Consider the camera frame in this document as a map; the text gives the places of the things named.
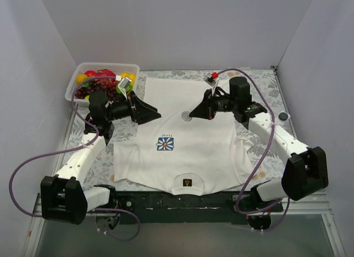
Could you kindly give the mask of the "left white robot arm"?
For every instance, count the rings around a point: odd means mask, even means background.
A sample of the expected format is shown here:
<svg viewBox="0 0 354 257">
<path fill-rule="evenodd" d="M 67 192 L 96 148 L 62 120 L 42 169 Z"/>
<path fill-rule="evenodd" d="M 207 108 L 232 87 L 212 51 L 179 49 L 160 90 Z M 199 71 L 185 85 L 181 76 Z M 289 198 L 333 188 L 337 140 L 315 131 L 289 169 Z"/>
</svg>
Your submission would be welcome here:
<svg viewBox="0 0 354 257">
<path fill-rule="evenodd" d="M 89 169 L 113 136 L 113 121 L 130 117 L 136 124 L 146 124 L 161 118 L 155 107 L 143 102 L 134 92 L 121 101 L 109 103 L 105 92 L 95 91 L 90 94 L 88 108 L 78 150 L 53 176 L 46 176 L 41 181 L 41 213 L 44 219 L 80 224 L 87 212 L 97 208 L 113 212 L 118 205 L 114 187 L 97 185 L 87 191 L 82 188 Z"/>
</svg>

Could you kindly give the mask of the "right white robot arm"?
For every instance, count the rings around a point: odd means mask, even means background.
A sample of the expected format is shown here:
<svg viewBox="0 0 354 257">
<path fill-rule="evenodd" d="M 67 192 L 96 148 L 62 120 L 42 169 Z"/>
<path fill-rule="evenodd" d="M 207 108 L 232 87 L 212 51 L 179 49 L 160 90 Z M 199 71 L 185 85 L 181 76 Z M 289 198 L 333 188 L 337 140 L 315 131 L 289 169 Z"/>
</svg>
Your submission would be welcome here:
<svg viewBox="0 0 354 257">
<path fill-rule="evenodd" d="M 189 114 L 191 118 L 214 119 L 218 112 L 231 112 L 237 122 L 267 143 L 266 150 L 277 153 L 285 165 L 283 176 L 253 186 L 248 195 L 239 194 L 236 211 L 252 214 L 266 211 L 284 198 L 298 201 L 329 185 L 326 154 L 319 146 L 311 148 L 275 123 L 267 105 L 252 99 L 250 80 L 233 77 L 229 91 L 218 86 L 217 73 L 205 79 L 211 88 Z"/>
</svg>

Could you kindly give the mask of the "round painted brooch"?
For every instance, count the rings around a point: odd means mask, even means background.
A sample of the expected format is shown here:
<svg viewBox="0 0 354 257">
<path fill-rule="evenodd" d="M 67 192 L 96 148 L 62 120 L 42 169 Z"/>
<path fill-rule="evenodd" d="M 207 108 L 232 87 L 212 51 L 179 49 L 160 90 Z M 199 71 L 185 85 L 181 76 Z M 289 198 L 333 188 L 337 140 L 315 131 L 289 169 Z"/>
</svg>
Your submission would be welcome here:
<svg viewBox="0 0 354 257">
<path fill-rule="evenodd" d="M 188 111 L 182 112 L 181 117 L 186 122 L 189 122 L 192 120 L 192 118 L 190 117 L 190 112 L 188 112 Z"/>
</svg>

